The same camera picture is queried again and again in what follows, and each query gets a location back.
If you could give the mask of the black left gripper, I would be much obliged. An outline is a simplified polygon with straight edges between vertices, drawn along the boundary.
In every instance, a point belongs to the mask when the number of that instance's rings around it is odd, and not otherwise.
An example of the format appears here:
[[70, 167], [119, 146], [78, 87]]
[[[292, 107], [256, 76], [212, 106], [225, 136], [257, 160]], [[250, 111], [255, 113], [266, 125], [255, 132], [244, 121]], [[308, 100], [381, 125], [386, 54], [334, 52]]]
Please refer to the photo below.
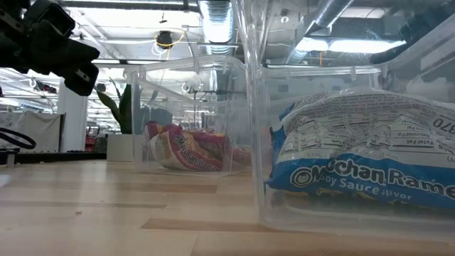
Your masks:
[[0, 0], [0, 68], [64, 75], [68, 89], [91, 95], [99, 74], [91, 61], [100, 52], [69, 39], [74, 28], [75, 21], [54, 0]]

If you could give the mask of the red Maruchan noodle packet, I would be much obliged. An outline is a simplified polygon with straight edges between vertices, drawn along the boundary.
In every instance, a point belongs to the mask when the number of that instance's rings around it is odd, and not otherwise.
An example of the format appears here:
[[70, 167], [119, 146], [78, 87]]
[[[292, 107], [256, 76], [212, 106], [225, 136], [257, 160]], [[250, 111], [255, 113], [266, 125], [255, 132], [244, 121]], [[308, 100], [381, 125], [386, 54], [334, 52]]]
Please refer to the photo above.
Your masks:
[[177, 124], [146, 123], [143, 145], [153, 160], [168, 169], [181, 171], [223, 170], [224, 160], [217, 160], [210, 152], [199, 147], [193, 137]]
[[217, 160], [223, 161], [226, 156], [239, 164], [251, 164], [251, 151], [246, 147], [233, 146], [229, 137], [214, 129], [185, 129], [198, 143], [199, 147], [210, 152]]

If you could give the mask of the blue Maruchan noodle packet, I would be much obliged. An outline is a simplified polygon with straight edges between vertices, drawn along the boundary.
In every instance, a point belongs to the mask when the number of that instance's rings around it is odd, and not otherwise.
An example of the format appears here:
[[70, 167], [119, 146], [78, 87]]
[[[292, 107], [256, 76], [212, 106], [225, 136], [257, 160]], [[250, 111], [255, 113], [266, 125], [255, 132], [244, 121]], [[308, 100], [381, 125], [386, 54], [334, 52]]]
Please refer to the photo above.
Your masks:
[[312, 210], [327, 213], [387, 215], [425, 218], [455, 218], [455, 210], [425, 208], [402, 202], [382, 202], [364, 198], [357, 193], [321, 191], [317, 193], [274, 191], [271, 196], [274, 208], [286, 206], [294, 210]]
[[454, 103], [320, 92], [288, 106], [271, 139], [270, 188], [455, 209]]

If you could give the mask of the white pillar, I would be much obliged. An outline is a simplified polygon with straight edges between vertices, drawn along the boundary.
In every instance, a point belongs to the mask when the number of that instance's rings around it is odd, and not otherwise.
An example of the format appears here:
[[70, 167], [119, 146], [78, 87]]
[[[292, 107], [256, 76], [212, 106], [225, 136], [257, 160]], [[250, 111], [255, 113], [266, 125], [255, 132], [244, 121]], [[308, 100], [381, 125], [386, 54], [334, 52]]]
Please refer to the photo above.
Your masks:
[[64, 116], [60, 151], [85, 149], [88, 97], [80, 96], [65, 86], [60, 79], [58, 88], [58, 114]]

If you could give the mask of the green potted plant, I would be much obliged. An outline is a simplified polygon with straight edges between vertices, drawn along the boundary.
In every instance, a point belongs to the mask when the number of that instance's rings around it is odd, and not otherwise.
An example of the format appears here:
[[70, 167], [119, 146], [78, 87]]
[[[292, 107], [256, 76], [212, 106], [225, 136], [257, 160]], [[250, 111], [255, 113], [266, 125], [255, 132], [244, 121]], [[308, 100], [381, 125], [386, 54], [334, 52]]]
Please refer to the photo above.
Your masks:
[[104, 92], [98, 89], [95, 89], [95, 91], [102, 104], [110, 109], [114, 119], [118, 122], [120, 132], [123, 134], [132, 134], [132, 86], [127, 84], [123, 93], [120, 93], [116, 82], [112, 78], [109, 80], [114, 85], [119, 104]]

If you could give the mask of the white partition cloth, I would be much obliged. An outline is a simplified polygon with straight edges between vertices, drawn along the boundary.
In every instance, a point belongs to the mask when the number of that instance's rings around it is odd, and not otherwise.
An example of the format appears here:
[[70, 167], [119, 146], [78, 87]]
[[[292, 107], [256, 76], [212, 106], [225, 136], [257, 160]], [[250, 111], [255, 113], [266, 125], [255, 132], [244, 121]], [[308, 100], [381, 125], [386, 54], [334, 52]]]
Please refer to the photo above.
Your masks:
[[34, 149], [24, 149], [0, 139], [0, 149], [17, 149], [20, 153], [58, 153], [60, 149], [61, 114], [39, 112], [0, 112], [0, 127], [32, 138]]

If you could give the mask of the white planter box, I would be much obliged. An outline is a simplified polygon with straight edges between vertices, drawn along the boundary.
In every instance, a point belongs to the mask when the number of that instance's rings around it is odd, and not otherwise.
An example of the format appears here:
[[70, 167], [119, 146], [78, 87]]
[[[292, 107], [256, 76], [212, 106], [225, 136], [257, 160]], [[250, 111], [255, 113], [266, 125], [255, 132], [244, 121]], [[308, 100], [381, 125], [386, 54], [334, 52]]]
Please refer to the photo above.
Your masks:
[[107, 160], [131, 162], [134, 160], [134, 137], [132, 134], [109, 134], [107, 137]]

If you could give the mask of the clear plastic container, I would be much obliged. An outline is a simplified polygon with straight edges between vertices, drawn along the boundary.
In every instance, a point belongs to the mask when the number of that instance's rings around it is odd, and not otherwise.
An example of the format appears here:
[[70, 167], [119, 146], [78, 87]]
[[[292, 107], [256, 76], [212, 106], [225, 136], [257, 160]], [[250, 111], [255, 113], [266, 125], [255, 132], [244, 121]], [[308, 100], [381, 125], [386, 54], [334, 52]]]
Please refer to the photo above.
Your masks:
[[[267, 185], [272, 170], [272, 131], [292, 103], [320, 92], [378, 90], [455, 104], [455, 13], [384, 63], [374, 53], [312, 51], [298, 65], [286, 65], [301, 18], [319, 0], [234, 0], [245, 50], [259, 218], [265, 225], [349, 235], [455, 243], [455, 218], [425, 218], [274, 208]], [[355, 0], [317, 39], [402, 41], [400, 29], [415, 15], [455, 0]]]
[[[124, 76], [132, 86], [136, 170], [209, 177], [250, 171], [250, 118], [242, 62], [224, 55], [204, 55], [128, 68]], [[153, 160], [143, 145], [144, 128], [150, 121], [225, 133], [233, 146], [251, 151], [251, 164], [239, 164], [226, 156], [219, 172], [168, 169]]]

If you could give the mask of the ceiling light panel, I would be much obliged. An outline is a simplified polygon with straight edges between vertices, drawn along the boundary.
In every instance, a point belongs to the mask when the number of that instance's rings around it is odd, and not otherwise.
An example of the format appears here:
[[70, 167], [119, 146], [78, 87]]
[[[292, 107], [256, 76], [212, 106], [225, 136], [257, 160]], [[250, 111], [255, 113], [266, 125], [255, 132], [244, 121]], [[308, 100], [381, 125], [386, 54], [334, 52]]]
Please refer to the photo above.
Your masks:
[[404, 41], [302, 38], [295, 49], [302, 52], [381, 53], [404, 44]]

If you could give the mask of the silver ventilation duct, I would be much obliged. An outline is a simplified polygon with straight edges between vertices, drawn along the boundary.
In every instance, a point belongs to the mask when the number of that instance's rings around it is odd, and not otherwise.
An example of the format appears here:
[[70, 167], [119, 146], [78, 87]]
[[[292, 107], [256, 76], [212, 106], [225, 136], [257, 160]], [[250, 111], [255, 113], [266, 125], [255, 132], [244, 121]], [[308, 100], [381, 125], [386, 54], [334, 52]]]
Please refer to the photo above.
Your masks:
[[327, 51], [328, 44], [313, 36], [329, 36], [332, 25], [355, 0], [319, 0], [315, 11], [303, 16], [295, 31], [294, 46], [286, 65], [298, 65], [312, 51]]
[[232, 55], [235, 17], [230, 0], [198, 0], [207, 54]]

